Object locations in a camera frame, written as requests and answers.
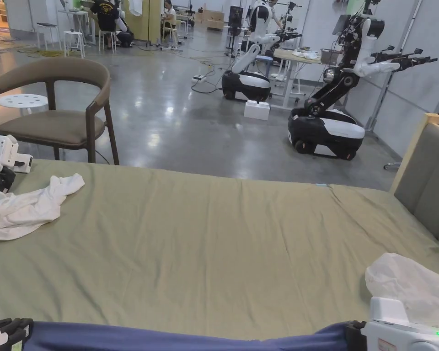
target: bed headboard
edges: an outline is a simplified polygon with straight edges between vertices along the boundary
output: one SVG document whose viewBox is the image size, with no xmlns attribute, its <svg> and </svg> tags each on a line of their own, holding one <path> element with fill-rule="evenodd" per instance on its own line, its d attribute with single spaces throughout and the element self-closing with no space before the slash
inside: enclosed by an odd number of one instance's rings
<svg viewBox="0 0 439 351">
<path fill-rule="evenodd" d="M 439 240 L 439 115 L 425 116 L 391 192 Z"/>
</svg>

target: white box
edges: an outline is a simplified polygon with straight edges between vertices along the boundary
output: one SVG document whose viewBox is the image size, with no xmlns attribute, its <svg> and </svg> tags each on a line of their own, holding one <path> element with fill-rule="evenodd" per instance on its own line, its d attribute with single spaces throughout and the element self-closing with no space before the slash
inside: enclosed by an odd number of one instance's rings
<svg viewBox="0 0 439 351">
<path fill-rule="evenodd" d="M 244 117 L 262 119 L 264 121 L 267 121 L 269 114 L 270 114 L 270 105 L 268 104 L 268 102 L 257 103 L 257 101 L 253 101 L 253 100 L 248 100 L 246 102 Z"/>
</svg>

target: brown chair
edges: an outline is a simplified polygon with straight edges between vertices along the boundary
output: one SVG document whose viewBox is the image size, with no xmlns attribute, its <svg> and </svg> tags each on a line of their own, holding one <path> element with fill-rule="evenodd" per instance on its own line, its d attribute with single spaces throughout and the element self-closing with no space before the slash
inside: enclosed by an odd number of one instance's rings
<svg viewBox="0 0 439 351">
<path fill-rule="evenodd" d="M 55 82 L 77 81 L 98 86 L 101 91 L 86 108 L 86 112 L 56 110 Z M 96 163 L 96 139 L 107 127 L 114 163 L 119 164 L 114 125 L 109 106 L 110 75 L 98 62 L 80 58 L 45 58 L 0 76 L 0 94 L 31 83 L 44 82 L 49 111 L 32 113 L 0 124 L 0 134 L 11 134 L 16 139 L 54 148 L 59 159 L 59 148 L 88 151 L 88 162 Z M 106 121 L 96 117 L 104 108 Z"/>
</svg>

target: robot wheel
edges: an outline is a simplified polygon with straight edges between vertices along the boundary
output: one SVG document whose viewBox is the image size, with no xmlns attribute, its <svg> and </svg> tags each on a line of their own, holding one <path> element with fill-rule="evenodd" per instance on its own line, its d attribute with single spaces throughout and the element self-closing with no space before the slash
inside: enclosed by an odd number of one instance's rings
<svg viewBox="0 0 439 351">
<path fill-rule="evenodd" d="M 223 90 L 223 95 L 226 98 L 226 100 L 234 100 L 235 98 L 234 92 L 230 90 Z"/>
<path fill-rule="evenodd" d="M 294 148 L 300 154 L 312 154 L 314 152 L 314 145 L 303 140 L 296 141 Z"/>
<path fill-rule="evenodd" d="M 348 154 L 344 159 L 347 161 L 351 161 L 355 157 L 356 157 L 356 151 L 348 151 Z"/>
</svg>

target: extension cord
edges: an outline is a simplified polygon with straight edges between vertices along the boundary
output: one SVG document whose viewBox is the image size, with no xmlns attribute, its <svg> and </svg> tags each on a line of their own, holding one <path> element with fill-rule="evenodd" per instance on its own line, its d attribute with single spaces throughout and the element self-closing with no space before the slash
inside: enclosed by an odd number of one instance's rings
<svg viewBox="0 0 439 351">
<path fill-rule="evenodd" d="M 196 84 L 203 83 L 205 80 L 206 80 L 206 76 L 204 74 L 198 74 L 192 78 L 192 82 Z"/>
</svg>

